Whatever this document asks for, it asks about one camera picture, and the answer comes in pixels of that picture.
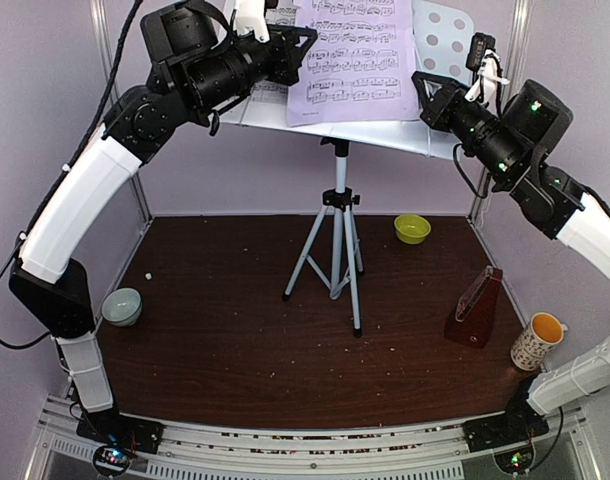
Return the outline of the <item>white perforated music stand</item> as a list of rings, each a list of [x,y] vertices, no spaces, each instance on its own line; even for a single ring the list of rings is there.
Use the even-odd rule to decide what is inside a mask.
[[[287,102],[285,86],[274,81],[258,82],[252,87],[250,97],[228,116],[230,123],[240,126],[313,135],[321,139],[323,146],[330,145],[334,149],[336,185],[322,193],[321,207],[282,299],[287,301],[291,298],[303,267],[310,265],[328,290],[330,299],[336,300],[344,288],[350,289],[353,334],[359,338],[362,336],[362,320],[358,277],[364,273],[364,267],[353,213],[353,208],[360,203],[360,196],[347,186],[350,144],[363,143],[449,160],[457,140],[453,135],[430,129],[421,121],[340,122],[289,127],[283,119]],[[325,274],[311,256],[311,249],[327,216],[334,220],[329,274]]]

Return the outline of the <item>lavender bottom paper sheet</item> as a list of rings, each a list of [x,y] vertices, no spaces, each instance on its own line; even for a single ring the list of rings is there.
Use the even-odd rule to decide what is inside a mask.
[[[291,127],[410,121],[419,115],[410,1],[297,1],[296,24],[318,38],[288,92]]]

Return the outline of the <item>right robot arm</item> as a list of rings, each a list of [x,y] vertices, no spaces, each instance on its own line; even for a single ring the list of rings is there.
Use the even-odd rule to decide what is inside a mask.
[[[562,100],[528,79],[501,115],[492,114],[467,88],[446,76],[416,72],[411,80],[431,129],[452,133],[468,157],[477,158],[526,220],[574,250],[610,281],[610,208],[589,186],[547,164],[573,121]],[[550,412],[610,385],[610,336],[553,372],[532,377],[498,419],[504,440],[520,440]]]

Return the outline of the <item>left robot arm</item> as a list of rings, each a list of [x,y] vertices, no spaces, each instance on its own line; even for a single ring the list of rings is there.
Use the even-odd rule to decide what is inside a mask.
[[[60,346],[91,429],[108,444],[129,424],[115,409],[96,339],[87,274],[73,252],[115,193],[180,126],[216,133],[221,117],[262,81],[298,82],[317,40],[312,28],[274,25],[270,1],[239,1],[230,15],[206,1],[180,1],[138,22],[148,80],[115,103],[102,100],[73,158],[41,202],[4,269],[11,293]]]

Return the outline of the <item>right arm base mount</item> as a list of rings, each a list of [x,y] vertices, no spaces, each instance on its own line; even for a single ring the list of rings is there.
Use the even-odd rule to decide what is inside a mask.
[[[463,432],[471,453],[526,443],[549,432],[546,420],[512,419],[506,415],[466,421]]]

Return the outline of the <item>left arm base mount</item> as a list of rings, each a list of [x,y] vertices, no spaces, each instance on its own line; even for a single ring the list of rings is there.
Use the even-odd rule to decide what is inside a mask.
[[[160,422],[105,410],[98,413],[83,411],[76,433],[80,437],[129,452],[156,454],[163,430]]]

